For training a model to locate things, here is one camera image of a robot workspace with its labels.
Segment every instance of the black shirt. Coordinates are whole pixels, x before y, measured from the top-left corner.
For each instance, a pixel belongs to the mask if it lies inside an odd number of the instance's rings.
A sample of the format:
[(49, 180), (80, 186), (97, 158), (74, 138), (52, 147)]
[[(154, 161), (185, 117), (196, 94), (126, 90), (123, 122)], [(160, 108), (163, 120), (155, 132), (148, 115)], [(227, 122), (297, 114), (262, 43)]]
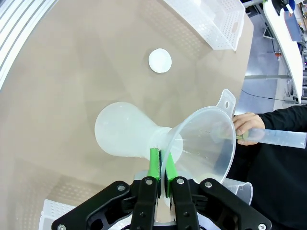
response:
[[(307, 132), (307, 105), (259, 115), (266, 129)], [(307, 150), (237, 144), (228, 177), (251, 182), (252, 206), (272, 222), (307, 230)]]

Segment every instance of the person's arm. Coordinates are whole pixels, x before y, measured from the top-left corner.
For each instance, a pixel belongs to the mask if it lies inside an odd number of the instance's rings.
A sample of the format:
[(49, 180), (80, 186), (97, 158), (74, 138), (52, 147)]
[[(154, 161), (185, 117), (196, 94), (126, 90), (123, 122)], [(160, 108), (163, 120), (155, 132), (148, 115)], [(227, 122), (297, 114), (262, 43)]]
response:
[(266, 129), (293, 132), (307, 131), (307, 105), (296, 105), (258, 115), (263, 120)]

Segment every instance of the white plastic basket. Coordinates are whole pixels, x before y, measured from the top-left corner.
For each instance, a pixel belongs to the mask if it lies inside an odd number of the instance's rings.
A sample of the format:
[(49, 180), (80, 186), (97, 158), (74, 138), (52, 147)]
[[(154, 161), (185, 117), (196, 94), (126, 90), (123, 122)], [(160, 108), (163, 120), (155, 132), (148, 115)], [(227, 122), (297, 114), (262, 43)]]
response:
[(236, 50), (244, 24), (240, 0), (164, 0), (214, 50)]

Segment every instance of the beige table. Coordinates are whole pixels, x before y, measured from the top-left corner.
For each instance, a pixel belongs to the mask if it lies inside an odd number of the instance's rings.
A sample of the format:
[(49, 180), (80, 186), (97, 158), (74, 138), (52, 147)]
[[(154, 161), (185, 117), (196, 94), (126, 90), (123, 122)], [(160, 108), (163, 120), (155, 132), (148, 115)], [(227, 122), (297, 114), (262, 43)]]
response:
[[(0, 92), (1, 229), (36, 230), (45, 199), (78, 205), (115, 180), (131, 183), (148, 161), (104, 153), (98, 113), (130, 102), (173, 127), (225, 88), (238, 97), (252, 34), (246, 16), (237, 51), (213, 51), (162, 1), (60, 0)], [(168, 73), (148, 67), (156, 48), (172, 56)]]

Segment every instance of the bolt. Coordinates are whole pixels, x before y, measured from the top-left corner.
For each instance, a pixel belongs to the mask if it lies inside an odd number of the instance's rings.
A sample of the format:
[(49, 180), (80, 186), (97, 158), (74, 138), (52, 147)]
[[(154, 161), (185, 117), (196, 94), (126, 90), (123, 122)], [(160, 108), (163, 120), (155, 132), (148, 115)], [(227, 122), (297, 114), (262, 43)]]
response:
[(258, 229), (259, 230), (266, 230), (267, 226), (265, 224), (260, 224), (260, 225), (258, 225)]
[(118, 186), (118, 188), (117, 188), (119, 191), (124, 191), (126, 188), (125, 188), (125, 186), (123, 186), (123, 185), (120, 185), (120, 186)]
[(60, 224), (60, 225), (58, 226), (58, 230), (66, 230), (65, 225)]
[(207, 181), (207, 182), (205, 183), (205, 186), (206, 186), (207, 188), (211, 188), (211, 187), (212, 187), (212, 184), (211, 184), (209, 181)]
[(181, 179), (181, 178), (179, 178), (179, 179), (177, 180), (177, 183), (178, 183), (178, 184), (183, 184), (183, 183), (184, 183), (184, 180)]
[(153, 184), (153, 181), (151, 179), (147, 179), (146, 184), (151, 185), (151, 184)]

